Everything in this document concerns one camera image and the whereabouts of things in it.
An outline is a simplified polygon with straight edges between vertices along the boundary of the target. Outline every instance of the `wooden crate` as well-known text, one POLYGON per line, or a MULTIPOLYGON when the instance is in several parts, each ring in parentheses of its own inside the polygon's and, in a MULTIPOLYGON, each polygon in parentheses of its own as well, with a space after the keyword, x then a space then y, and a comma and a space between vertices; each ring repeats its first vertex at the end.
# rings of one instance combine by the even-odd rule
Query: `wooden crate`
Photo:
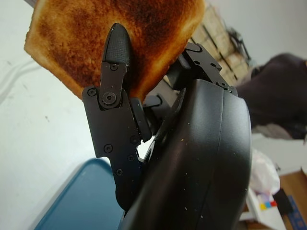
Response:
POLYGON ((241 81, 248 74, 249 68, 246 62, 242 62, 240 65, 234 67, 232 70, 238 81, 241 81))
POLYGON ((244 57, 240 53, 232 53, 225 58, 230 68, 234 68, 242 63, 245 63, 244 57))
POLYGON ((223 57, 227 57, 235 51, 235 47, 227 32, 218 34, 217 36, 212 37, 212 39, 223 57))
POLYGON ((221 55, 217 51, 215 45, 211 41, 211 39, 205 40, 201 45, 209 52, 209 54, 215 59, 215 60, 221 60, 221 55))
POLYGON ((233 86, 236 84, 236 78, 235 74, 231 71, 231 69, 227 66, 227 64, 220 60, 218 62, 220 66, 222 67, 222 70, 220 71, 220 75, 222 78, 227 82, 228 85, 233 86))
POLYGON ((202 22, 212 37, 226 32, 220 17, 217 16, 215 9, 212 6, 207 7, 202 22))
POLYGON ((192 35, 192 39, 196 42, 196 43, 203 43, 208 39, 208 34, 205 31, 205 29, 203 28, 202 25, 199 25, 195 32, 192 35))

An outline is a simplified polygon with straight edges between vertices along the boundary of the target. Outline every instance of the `white wall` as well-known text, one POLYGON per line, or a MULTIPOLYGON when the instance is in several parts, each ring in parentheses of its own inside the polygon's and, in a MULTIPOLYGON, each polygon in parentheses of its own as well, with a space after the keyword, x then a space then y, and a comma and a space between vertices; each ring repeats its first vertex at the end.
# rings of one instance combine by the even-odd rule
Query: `white wall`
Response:
POLYGON ((307 0, 207 0, 238 30, 258 64, 291 52, 307 59, 307 0))

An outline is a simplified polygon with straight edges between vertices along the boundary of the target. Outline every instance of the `slice of bread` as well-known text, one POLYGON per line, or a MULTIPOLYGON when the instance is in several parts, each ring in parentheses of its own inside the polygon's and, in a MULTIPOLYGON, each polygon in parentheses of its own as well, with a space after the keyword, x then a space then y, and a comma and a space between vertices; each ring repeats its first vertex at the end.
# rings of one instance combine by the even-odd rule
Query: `slice of bread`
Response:
POLYGON ((99 87, 104 42, 114 23, 132 42, 130 96, 143 100, 184 50, 203 0, 39 0, 24 49, 81 98, 99 87))

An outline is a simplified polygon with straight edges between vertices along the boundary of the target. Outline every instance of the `black metal bracket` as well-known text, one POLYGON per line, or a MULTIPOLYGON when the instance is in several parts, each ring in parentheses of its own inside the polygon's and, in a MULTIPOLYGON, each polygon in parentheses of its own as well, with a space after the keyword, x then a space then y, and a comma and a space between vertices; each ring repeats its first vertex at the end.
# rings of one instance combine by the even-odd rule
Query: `black metal bracket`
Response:
POLYGON ((221 69, 202 45, 188 43, 184 52, 170 66, 167 76, 174 90, 182 90, 194 79, 203 79, 237 95, 236 89, 221 77, 221 69))
POLYGON ((121 107, 114 109, 102 110, 99 96, 94 86, 82 93, 95 154, 97 158, 110 159, 118 204, 128 210, 141 176, 136 151, 141 139, 126 91, 122 90, 121 107))
POLYGON ((118 204, 128 210, 142 174, 137 146, 152 137, 139 99, 129 100, 123 81, 129 74, 130 38, 126 29, 112 26, 102 57, 100 89, 82 92, 86 116, 97 158, 108 157, 116 184, 118 204))

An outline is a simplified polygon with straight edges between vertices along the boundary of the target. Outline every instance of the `white surface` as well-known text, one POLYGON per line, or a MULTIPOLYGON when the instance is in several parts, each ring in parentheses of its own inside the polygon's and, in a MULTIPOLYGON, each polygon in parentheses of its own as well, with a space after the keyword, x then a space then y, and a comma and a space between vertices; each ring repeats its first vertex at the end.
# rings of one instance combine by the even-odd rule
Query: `white surface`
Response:
POLYGON ((253 147, 271 158, 280 168, 279 175, 307 167, 307 145, 302 140, 280 140, 253 135, 253 147))
POLYGON ((291 52, 307 58, 306 0, 207 0, 238 30, 258 64, 291 52))
POLYGON ((0 230, 33 228, 71 172, 94 157, 83 103, 23 50, 32 10, 0 1, 0 230))

